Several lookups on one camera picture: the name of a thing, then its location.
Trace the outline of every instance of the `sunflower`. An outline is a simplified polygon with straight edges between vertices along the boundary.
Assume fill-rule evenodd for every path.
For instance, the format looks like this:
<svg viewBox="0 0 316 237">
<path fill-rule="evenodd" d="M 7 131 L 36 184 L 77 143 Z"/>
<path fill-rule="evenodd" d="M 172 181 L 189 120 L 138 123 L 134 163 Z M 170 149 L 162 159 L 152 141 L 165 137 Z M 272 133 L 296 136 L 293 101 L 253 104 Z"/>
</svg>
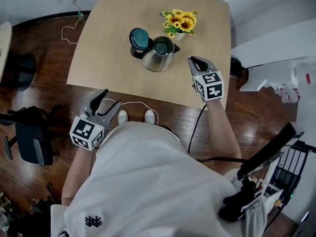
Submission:
<svg viewBox="0 0 316 237">
<path fill-rule="evenodd" d="M 197 18 L 192 12 L 183 12 L 180 16 L 181 18 L 190 19 L 193 22 L 193 26 L 197 24 Z"/>
<path fill-rule="evenodd" d="M 183 13 L 183 11 L 175 9 L 175 10 L 172 10 L 172 13 L 173 15 L 180 15 L 181 13 Z"/>
<path fill-rule="evenodd" d="M 168 19 L 168 20 L 166 20 L 165 24 L 171 26 L 173 23 Z"/>
<path fill-rule="evenodd" d="M 180 23 L 179 21 L 177 21 L 177 22 L 174 22 L 174 23 L 172 24 L 172 26 L 175 27 L 175 28 L 180 28 L 181 23 Z"/>
<path fill-rule="evenodd" d="M 183 32 L 190 32 L 194 28 L 194 23 L 191 19 L 186 18 L 180 25 Z"/>
<path fill-rule="evenodd" d="M 170 20 L 170 23 L 173 24 L 174 22 L 182 22 L 183 21 L 183 18 L 180 16 L 180 15 L 175 15 L 174 17 L 169 14 L 166 16 L 166 18 L 168 20 Z"/>
<path fill-rule="evenodd" d="M 168 35 L 168 37 L 171 38 L 171 39 L 174 39 L 174 37 L 175 37 L 175 34 L 173 34 L 173 33 L 167 33 L 167 35 Z"/>
<path fill-rule="evenodd" d="M 164 10 L 164 11 L 162 12 L 162 15 L 163 15 L 164 17 L 166 17 L 168 14 L 169 14 L 169 12 L 166 11 L 166 10 Z"/>
</svg>

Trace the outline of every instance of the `wooden floor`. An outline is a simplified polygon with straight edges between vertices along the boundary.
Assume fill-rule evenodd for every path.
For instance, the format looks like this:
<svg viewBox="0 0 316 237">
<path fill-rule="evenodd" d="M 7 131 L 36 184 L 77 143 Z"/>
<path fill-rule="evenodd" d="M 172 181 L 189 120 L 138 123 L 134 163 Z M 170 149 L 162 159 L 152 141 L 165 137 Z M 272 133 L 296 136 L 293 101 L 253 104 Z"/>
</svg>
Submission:
<svg viewBox="0 0 316 237">
<path fill-rule="evenodd" d="M 72 120 L 79 114 L 85 98 L 97 90 L 66 84 L 76 45 L 61 40 L 61 29 L 63 26 L 74 26 L 76 21 L 75 17 L 56 18 L 13 30 L 11 49 L 19 54 L 33 53 L 37 61 L 37 73 L 31 86 L 23 92 L 0 88 L 0 113 L 32 105 L 49 112 L 55 104 L 63 104 L 64 109 L 57 113 L 55 123 L 61 128 L 60 131 L 69 132 Z M 77 42 L 82 28 L 83 23 L 79 22 L 75 30 L 65 29 L 64 35 L 71 42 Z M 240 92 L 238 87 L 244 83 L 245 80 L 230 79 L 226 113 L 239 142 L 242 157 L 249 158 L 288 121 L 295 121 L 297 105 L 283 104 L 271 88 L 264 88 L 260 92 Z M 145 102 L 158 112 L 159 123 L 170 127 L 187 149 L 200 110 L 115 92 L 110 92 L 108 97 L 123 102 Z M 108 101 L 102 104 L 104 107 L 110 105 Z M 146 107 L 143 105 L 124 105 L 124 109 L 130 120 L 144 120 Z M 117 125 L 114 119 L 111 129 Z M 0 141 L 3 141 L 4 136 L 12 138 L 14 126 L 0 126 Z M 204 112 L 191 147 L 195 158 L 210 156 L 209 139 Z M 24 162 L 17 146 L 12 149 L 13 161 L 9 161 L 3 143 L 0 143 L 0 184 L 7 196 L 17 202 L 22 210 L 30 210 L 33 198 L 46 198 L 48 192 L 45 185 L 48 182 L 53 184 L 56 194 L 61 195 L 76 147 L 70 139 L 56 138 L 52 144 L 60 156 L 54 159 L 52 166 L 39 167 Z"/>
</svg>

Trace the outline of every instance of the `stainless steel kettle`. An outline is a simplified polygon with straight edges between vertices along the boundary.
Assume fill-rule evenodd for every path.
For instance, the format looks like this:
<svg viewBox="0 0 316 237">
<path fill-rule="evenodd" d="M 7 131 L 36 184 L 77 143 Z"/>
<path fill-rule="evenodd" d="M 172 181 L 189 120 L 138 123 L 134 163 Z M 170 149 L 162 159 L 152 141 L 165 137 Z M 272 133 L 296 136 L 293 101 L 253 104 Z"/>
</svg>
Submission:
<svg viewBox="0 0 316 237">
<path fill-rule="evenodd" d="M 143 60 L 144 66 L 153 72 L 164 71 L 170 65 L 173 54 L 180 50 L 167 37 L 149 38 L 148 33 L 140 28 L 133 29 L 129 35 L 132 56 Z"/>
</svg>

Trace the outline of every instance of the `person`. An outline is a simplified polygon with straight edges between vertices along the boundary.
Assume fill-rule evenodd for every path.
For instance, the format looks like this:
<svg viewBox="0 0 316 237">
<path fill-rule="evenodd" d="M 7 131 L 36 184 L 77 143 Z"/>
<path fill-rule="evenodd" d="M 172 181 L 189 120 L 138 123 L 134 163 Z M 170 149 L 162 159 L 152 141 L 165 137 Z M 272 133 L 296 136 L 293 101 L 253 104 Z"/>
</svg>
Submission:
<svg viewBox="0 0 316 237">
<path fill-rule="evenodd" d="M 240 158 L 240 148 L 219 100 L 207 101 L 211 157 Z M 127 122 L 104 139 L 94 163 L 79 148 L 69 169 L 62 205 L 52 206 L 51 236 L 240 237 L 241 221 L 218 216 L 223 199 L 236 193 L 226 178 L 240 163 L 215 161 L 216 172 L 188 155 L 170 130 Z"/>
</svg>

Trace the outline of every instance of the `kettle lid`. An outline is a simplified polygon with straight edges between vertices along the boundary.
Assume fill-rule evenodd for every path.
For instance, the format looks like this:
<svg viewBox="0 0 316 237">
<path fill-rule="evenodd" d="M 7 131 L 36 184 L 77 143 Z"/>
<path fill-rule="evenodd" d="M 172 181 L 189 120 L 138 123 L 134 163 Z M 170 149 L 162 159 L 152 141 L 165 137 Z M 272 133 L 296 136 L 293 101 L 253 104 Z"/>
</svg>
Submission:
<svg viewBox="0 0 316 237">
<path fill-rule="evenodd" d="M 141 28 L 135 28 L 129 34 L 131 45 L 138 50 L 145 50 L 148 47 L 148 40 L 148 33 Z"/>
</svg>

